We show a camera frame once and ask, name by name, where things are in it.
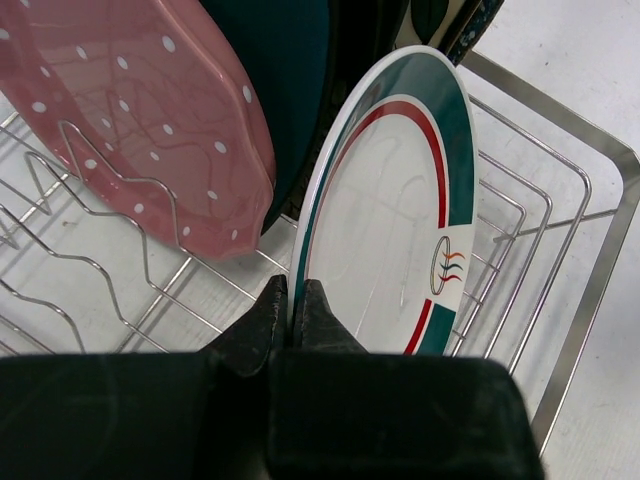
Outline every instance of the patterned plate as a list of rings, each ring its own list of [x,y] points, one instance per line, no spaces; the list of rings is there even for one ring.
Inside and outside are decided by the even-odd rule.
[[[197,0],[3,0],[0,58],[4,94],[111,208],[206,257],[256,246],[273,197],[271,140]]]
[[[323,146],[290,291],[320,280],[370,351],[441,353],[469,268],[476,189],[470,105],[453,66],[429,47],[393,52],[349,96]]]

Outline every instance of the wire dish rack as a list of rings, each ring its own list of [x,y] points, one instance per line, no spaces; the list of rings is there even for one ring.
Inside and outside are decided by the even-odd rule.
[[[640,165],[629,147],[490,60],[472,52],[463,65],[481,180],[447,353],[509,368],[542,451],[640,200]],[[4,354],[195,350],[244,313],[271,275],[288,272],[293,220],[280,218],[253,255],[224,263],[169,248],[133,212],[107,210],[3,108]]]

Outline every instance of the white plate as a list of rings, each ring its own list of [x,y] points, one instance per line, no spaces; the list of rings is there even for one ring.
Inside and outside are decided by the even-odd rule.
[[[441,353],[473,244],[471,108],[451,63],[407,47],[353,90],[320,152],[293,250],[289,315],[307,278],[369,351]]]

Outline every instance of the pink plate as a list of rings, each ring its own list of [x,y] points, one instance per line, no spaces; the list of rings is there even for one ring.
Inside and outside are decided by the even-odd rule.
[[[2,0],[0,88],[147,233],[216,259],[256,247],[273,197],[271,139],[246,72],[197,0]]]

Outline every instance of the logo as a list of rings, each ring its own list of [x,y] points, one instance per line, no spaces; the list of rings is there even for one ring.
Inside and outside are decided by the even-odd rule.
[[[462,272],[463,270],[462,266],[456,263],[456,258],[465,259],[462,253],[451,252],[451,239],[446,235],[443,236],[436,245],[431,262],[431,293],[434,295],[440,295],[445,284],[451,280],[462,281],[456,275],[456,271]]]

